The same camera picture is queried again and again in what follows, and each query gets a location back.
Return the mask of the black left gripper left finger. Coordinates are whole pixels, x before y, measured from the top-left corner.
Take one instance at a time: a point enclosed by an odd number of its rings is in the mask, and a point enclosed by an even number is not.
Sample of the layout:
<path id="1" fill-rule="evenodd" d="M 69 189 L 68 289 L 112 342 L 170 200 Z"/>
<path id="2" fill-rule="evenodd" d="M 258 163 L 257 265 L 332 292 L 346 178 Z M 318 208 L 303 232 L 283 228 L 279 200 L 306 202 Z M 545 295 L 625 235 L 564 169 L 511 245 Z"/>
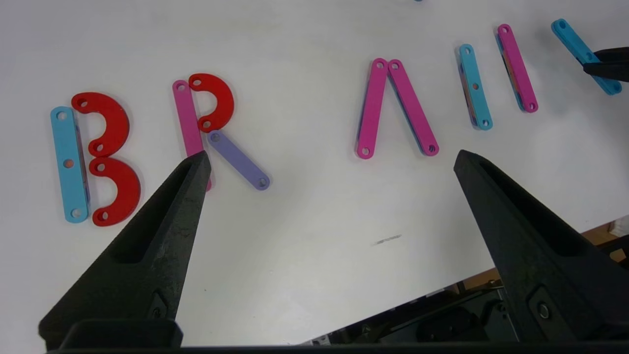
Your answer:
<path id="1" fill-rule="evenodd" d="M 39 323 L 49 351 L 177 350 L 211 164 L 184 159 Z"/>

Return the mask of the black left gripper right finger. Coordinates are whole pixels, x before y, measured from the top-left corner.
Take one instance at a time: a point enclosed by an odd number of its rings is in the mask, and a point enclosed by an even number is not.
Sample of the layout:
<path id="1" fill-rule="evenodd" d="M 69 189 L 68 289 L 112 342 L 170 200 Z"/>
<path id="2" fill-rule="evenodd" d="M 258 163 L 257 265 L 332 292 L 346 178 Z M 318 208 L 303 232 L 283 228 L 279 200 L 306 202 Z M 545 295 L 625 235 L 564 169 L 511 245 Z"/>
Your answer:
<path id="1" fill-rule="evenodd" d="M 628 270 L 481 155 L 454 172 L 523 341 L 628 341 Z"/>

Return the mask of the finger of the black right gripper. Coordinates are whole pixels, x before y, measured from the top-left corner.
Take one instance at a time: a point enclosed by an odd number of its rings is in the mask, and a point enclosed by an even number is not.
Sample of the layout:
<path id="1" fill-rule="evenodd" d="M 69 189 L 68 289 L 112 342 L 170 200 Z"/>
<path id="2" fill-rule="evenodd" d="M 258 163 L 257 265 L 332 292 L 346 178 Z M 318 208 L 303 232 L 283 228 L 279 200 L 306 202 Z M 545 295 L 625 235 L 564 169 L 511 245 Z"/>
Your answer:
<path id="1" fill-rule="evenodd" d="M 628 63 L 629 47 L 598 50 L 595 55 L 602 63 Z"/>
<path id="2" fill-rule="evenodd" d="M 585 63 L 583 70 L 591 76 L 629 82 L 629 62 Z"/>

